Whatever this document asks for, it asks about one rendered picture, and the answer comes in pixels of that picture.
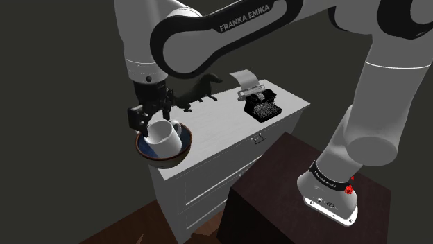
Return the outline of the black typewriter with paper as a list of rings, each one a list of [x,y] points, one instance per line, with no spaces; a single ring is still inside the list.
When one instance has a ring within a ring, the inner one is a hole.
[[[244,69],[230,75],[240,85],[240,90],[237,92],[238,101],[245,102],[244,111],[255,120],[263,123],[282,112],[282,109],[274,103],[276,93],[261,84],[253,72]]]

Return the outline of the white chest of drawers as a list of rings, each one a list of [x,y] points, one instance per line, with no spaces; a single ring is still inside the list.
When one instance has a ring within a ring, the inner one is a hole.
[[[260,123],[245,113],[236,88],[193,102],[185,112],[174,107],[171,117],[192,133],[186,157],[168,169],[150,167],[158,204],[175,236],[183,244],[226,204],[230,187],[284,133],[291,133],[309,103],[274,85],[281,114]]]

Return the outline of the white mug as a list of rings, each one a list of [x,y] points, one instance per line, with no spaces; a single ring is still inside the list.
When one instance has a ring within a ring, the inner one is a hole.
[[[156,121],[147,127],[147,132],[144,140],[159,158],[173,157],[180,152],[182,126],[178,121]]]

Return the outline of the brown bowl with blue inside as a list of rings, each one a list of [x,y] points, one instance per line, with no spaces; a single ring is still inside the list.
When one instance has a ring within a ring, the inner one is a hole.
[[[151,166],[161,169],[173,168],[174,166],[179,165],[184,158],[189,153],[192,144],[192,133],[190,129],[184,124],[180,123],[182,126],[182,133],[180,135],[180,139],[182,142],[182,147],[180,152],[168,158],[159,158],[150,146],[145,142],[144,136],[141,132],[135,138],[135,149],[137,152],[144,158],[145,162]]]

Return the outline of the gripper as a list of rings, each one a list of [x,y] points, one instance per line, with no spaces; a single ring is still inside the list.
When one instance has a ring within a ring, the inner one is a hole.
[[[163,118],[170,120],[171,107],[174,105],[175,97],[173,90],[167,88],[164,80],[155,84],[139,82],[133,84],[139,105],[127,109],[128,124],[131,129],[140,131],[144,137],[147,137],[150,116],[146,112],[162,110]]]

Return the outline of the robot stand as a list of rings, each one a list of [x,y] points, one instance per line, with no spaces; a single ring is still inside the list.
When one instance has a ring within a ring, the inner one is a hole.
[[[231,186],[221,244],[387,244],[391,191],[355,174],[359,213],[349,227],[308,207],[296,180],[320,152],[284,133]]]

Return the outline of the black dog figure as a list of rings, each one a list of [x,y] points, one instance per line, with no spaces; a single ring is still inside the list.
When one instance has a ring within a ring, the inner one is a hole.
[[[182,96],[175,96],[173,105],[183,109],[184,112],[191,112],[190,103],[194,101],[201,103],[204,97],[217,101],[217,98],[212,95],[212,82],[222,83],[223,80],[213,73],[204,74],[189,91]]]

